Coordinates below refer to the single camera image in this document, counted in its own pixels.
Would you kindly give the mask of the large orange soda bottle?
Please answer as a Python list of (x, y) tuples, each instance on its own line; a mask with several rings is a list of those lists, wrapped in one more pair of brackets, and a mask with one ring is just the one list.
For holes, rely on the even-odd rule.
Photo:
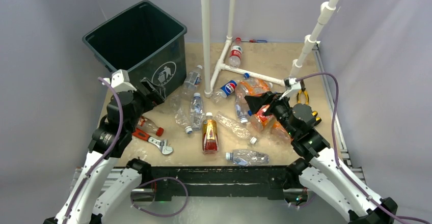
[(255, 96), (269, 92), (272, 87), (271, 82), (251, 77), (241, 81), (235, 89), (235, 93), (241, 103), (246, 103), (245, 96)]

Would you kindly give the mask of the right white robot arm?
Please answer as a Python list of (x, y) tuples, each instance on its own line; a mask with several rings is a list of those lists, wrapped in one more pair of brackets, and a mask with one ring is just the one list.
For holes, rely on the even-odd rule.
[(314, 128), (317, 120), (310, 106), (291, 107), (288, 98), (272, 92), (246, 96), (245, 100), (252, 114), (264, 108), (263, 114), (273, 115), (291, 137), (300, 158), (288, 167), (289, 185), (312, 190), (348, 223), (394, 223), (396, 202), (371, 190), (344, 164)]

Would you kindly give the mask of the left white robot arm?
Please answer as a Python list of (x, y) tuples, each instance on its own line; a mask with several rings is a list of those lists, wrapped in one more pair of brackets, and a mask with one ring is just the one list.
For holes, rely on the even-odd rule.
[(113, 93), (107, 114), (93, 132), (86, 161), (67, 201), (54, 216), (44, 223), (98, 223), (102, 215), (93, 208), (109, 173), (132, 140), (141, 115), (155, 107), (155, 102), (138, 91), (119, 74), (100, 81)]

